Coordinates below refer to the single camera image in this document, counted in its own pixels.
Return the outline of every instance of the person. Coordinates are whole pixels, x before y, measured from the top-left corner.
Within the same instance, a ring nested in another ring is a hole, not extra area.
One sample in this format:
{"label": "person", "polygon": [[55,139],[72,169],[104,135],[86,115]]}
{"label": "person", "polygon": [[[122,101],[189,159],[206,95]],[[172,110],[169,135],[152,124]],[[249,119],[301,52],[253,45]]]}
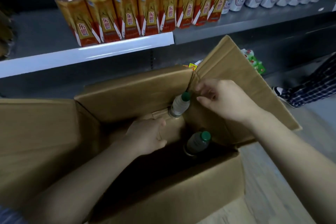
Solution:
{"label": "person", "polygon": [[318,67],[306,80],[294,88],[272,87],[273,92],[293,108],[327,98],[336,93],[335,53]]}
{"label": "person", "polygon": [[[233,81],[207,79],[195,90],[204,107],[242,123],[254,134],[317,223],[336,223],[336,165],[332,161],[257,106]],[[22,216],[29,223],[82,223],[128,164],[166,145],[157,140],[162,126],[162,118],[135,121],[124,138],[24,205]]]}

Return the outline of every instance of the cardboard box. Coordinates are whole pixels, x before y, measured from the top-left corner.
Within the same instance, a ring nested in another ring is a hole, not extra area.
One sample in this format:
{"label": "cardboard box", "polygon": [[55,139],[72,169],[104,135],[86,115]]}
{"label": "cardboard box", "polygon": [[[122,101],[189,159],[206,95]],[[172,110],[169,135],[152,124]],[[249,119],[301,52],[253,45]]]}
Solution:
{"label": "cardboard box", "polygon": [[[192,95],[178,119],[167,114],[176,95],[204,78],[231,79],[289,129],[300,126],[225,36],[195,71],[154,70],[87,86],[74,100],[0,99],[0,200],[16,207],[123,136],[136,117],[162,116],[168,145],[137,158],[96,205],[91,223],[194,224],[244,194],[237,148],[254,141],[242,125],[220,118]],[[183,153],[201,128],[213,138],[196,159]]]}

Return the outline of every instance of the green bottle cap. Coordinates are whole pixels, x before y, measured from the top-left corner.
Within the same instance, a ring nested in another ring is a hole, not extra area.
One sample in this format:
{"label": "green bottle cap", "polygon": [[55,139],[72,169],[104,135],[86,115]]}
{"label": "green bottle cap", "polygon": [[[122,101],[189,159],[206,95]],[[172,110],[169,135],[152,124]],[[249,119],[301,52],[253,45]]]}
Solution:
{"label": "green bottle cap", "polygon": [[181,96],[182,100],[184,102],[188,102],[190,100],[190,93],[189,92],[183,92],[182,96]]}
{"label": "green bottle cap", "polygon": [[211,139],[211,134],[208,131],[203,131],[201,133],[201,138],[203,141],[209,141]]}

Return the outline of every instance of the hand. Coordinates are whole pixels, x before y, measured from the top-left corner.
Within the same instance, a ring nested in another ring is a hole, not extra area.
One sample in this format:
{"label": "hand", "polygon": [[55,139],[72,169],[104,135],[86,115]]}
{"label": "hand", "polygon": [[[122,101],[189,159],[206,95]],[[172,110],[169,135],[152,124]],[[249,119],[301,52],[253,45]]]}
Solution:
{"label": "hand", "polygon": [[206,79],[195,91],[200,104],[228,120],[244,123],[264,111],[231,80]]}
{"label": "hand", "polygon": [[163,118],[136,120],[128,128],[125,140],[139,155],[150,154],[165,147],[166,140],[158,140],[159,129],[166,125]]}

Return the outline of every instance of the plaid pants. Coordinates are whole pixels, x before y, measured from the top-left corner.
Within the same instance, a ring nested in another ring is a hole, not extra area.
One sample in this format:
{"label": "plaid pants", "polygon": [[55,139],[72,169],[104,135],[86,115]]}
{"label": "plaid pants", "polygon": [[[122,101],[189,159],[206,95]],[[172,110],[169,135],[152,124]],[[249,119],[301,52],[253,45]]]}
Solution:
{"label": "plaid pants", "polygon": [[300,86],[284,89],[281,97],[293,107],[327,98],[336,93],[336,55],[332,55]]}

